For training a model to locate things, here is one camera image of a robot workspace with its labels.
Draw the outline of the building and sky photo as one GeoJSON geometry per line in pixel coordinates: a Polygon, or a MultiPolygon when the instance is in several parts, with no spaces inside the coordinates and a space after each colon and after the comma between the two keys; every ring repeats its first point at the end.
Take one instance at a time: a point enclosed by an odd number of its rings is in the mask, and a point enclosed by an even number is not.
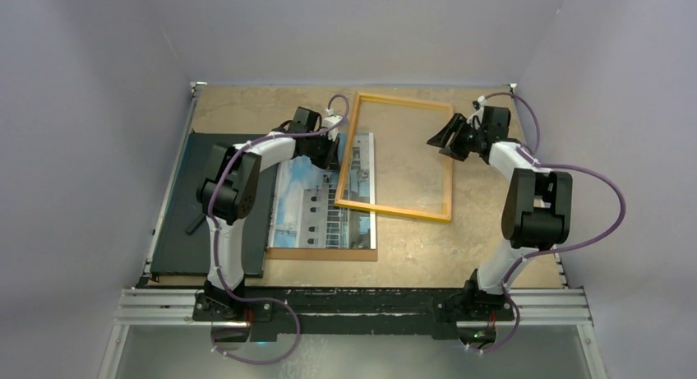
{"type": "MultiPolygon", "coordinates": [[[[375,202],[375,137],[357,133],[349,156],[343,197],[375,202]]],[[[376,215],[335,204],[339,171],[316,167],[306,157],[278,164],[269,247],[337,250],[375,250],[376,215]]]]}

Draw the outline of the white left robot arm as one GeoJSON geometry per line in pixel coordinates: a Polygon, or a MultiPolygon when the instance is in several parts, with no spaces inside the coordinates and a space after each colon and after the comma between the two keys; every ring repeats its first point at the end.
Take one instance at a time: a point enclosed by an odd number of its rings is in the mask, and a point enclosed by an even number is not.
{"type": "Polygon", "coordinates": [[[324,115],[297,108],[293,119],[258,137],[232,146],[215,145],[206,161],[196,200],[210,232],[210,270],[204,296],[226,321],[245,309],[242,237],[255,202],[261,172],[286,160],[305,157],[317,168],[339,166],[339,129],[347,117],[327,108],[324,115]]]}

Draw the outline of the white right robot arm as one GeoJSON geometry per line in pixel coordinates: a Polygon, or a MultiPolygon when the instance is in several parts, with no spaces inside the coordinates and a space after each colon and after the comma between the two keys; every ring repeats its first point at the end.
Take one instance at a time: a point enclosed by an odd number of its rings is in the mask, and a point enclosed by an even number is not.
{"type": "Polygon", "coordinates": [[[541,166],[523,143],[509,136],[510,121],[509,109],[481,106],[470,118],[455,113],[427,141],[458,161],[478,155],[509,183],[501,214],[502,244],[450,300],[473,319],[503,308],[510,282],[527,260],[551,251],[570,233],[572,176],[541,166]]]}

